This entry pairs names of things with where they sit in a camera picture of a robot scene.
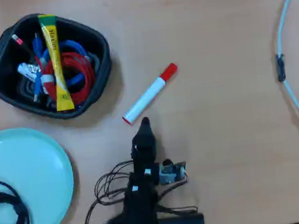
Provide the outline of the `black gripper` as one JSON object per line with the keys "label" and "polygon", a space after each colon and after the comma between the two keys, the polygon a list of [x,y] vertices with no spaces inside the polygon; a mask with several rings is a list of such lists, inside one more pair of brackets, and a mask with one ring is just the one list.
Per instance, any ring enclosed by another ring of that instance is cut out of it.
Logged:
{"label": "black gripper", "polygon": [[142,118],[139,129],[132,139],[131,156],[134,163],[134,173],[138,179],[159,179],[159,163],[155,162],[157,155],[156,138],[151,128],[150,119]]}

